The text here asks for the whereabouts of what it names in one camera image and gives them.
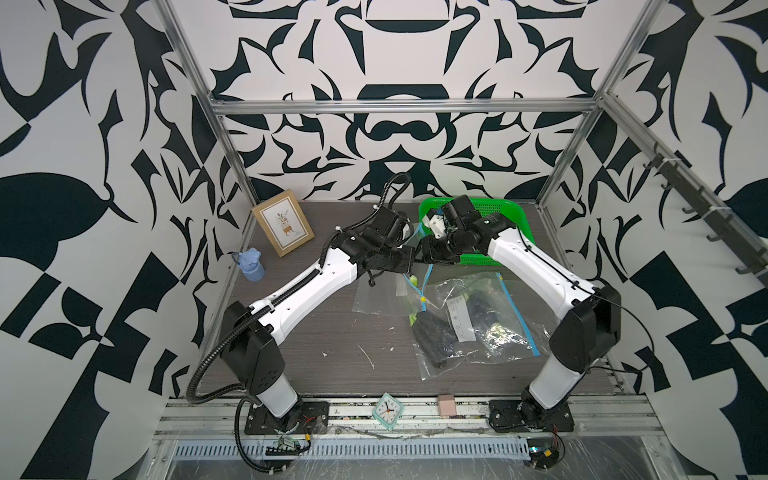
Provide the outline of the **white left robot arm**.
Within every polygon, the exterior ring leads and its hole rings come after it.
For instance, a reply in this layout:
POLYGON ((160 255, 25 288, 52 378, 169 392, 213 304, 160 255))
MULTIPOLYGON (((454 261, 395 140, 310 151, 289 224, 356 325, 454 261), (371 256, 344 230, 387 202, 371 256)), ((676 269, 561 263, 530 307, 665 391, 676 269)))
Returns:
POLYGON ((335 292, 367 274, 407 273, 416 247, 397 240, 370 242, 361 233, 337 232, 320 258, 272 294, 248 306, 231 304, 224 314, 221 339, 234 338, 219 357, 238 381, 247 400, 256 400, 282 423, 300 415, 300 397, 285 374, 280 345, 295 327, 335 292))

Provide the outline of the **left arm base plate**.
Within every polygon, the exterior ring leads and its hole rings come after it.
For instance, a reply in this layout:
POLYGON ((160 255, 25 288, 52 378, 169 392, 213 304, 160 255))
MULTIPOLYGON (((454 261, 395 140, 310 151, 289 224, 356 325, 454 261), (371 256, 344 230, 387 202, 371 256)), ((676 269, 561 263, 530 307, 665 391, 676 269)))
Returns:
POLYGON ((265 406, 251 406, 244 431, 247 435, 325 434, 329 419, 328 402, 300 399, 282 417, 274 416, 265 406))

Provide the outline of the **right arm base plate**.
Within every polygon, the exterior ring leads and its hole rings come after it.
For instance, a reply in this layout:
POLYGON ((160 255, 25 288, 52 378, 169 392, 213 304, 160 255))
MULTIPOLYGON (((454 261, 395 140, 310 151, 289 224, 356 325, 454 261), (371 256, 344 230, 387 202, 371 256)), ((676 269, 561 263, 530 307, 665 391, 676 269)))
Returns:
POLYGON ((491 400, 488 423, 497 433, 555 431, 573 432, 575 422, 569 405, 563 401, 544 409, 533 398, 491 400))

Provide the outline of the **lifted clear zip-top bag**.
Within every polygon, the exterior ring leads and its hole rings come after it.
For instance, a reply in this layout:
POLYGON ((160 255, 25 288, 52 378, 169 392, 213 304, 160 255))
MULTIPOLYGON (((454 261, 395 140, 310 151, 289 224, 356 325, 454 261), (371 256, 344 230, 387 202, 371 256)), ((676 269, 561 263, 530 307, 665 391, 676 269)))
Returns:
POLYGON ((458 337, 456 354, 473 363, 550 354, 549 338, 558 320, 520 280, 492 271, 450 278, 431 287, 428 300, 458 337))

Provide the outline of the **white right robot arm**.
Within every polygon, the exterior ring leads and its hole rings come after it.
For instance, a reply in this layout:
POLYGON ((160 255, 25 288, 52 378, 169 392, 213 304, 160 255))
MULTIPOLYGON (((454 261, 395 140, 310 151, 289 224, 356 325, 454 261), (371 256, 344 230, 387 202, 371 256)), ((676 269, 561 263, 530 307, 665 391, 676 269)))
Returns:
POLYGON ((478 218, 437 237, 424 235, 417 252, 427 264, 455 264, 484 253, 525 282, 551 309, 558 325, 550 355, 521 396, 520 409, 540 417, 559 408, 587 371, 621 339, 621 296, 570 272, 534 245, 501 214, 478 218))

